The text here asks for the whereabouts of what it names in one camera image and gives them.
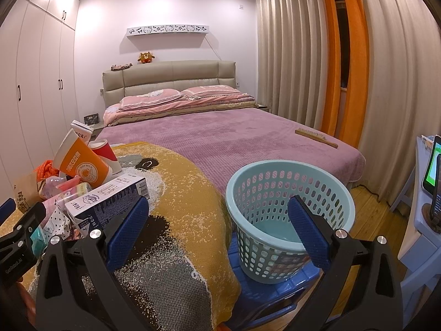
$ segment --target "wooden brush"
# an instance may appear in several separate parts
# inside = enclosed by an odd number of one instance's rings
[[[321,133],[312,132],[310,130],[299,128],[299,129],[295,130],[295,134],[302,135],[303,137],[307,137],[309,139],[313,139],[313,140],[315,140],[317,142],[320,142],[320,143],[325,143],[328,146],[331,146],[333,148],[338,148],[338,144],[332,143],[330,141],[327,141],[325,136],[323,134],[321,134]]]

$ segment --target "white wall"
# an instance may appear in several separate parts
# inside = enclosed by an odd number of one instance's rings
[[[256,95],[255,0],[80,0],[74,50],[80,120],[104,113],[102,73],[114,64],[138,64],[140,52],[151,50],[153,63],[218,59],[203,34],[125,37],[129,27],[162,24],[209,25],[212,47],[223,60],[236,61],[239,89]]]

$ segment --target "white table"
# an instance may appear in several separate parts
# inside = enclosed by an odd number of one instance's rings
[[[89,127],[93,128],[92,136],[90,138],[91,141],[94,141],[98,135],[101,133],[101,131],[105,128],[104,122],[100,122],[97,124],[92,124]]]
[[[441,235],[436,234],[427,225],[421,212],[425,203],[432,202],[432,197],[421,186],[430,156],[431,151],[427,150],[422,139],[417,137],[412,208],[398,253],[398,260],[408,269],[401,282],[404,324],[407,324],[413,315],[422,287],[426,285],[433,290],[438,282],[438,274],[441,274]]]

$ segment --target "beige leather headboard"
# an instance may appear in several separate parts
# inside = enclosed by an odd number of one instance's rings
[[[135,65],[103,73],[106,108],[125,96],[138,96],[164,88],[183,91],[190,87],[227,85],[236,87],[236,62],[166,61]]]

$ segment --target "phone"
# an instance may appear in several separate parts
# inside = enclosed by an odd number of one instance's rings
[[[427,164],[426,175],[423,179],[423,189],[427,191],[430,195],[434,195],[435,182],[437,178],[437,157],[441,153],[441,137],[439,135],[435,136],[434,145],[432,147],[431,157],[429,158],[429,163]]]
[[[438,225],[441,222],[441,154],[437,156],[437,173],[435,179],[435,188],[434,188],[434,196],[432,199],[431,205],[431,213],[430,218],[431,221]]]

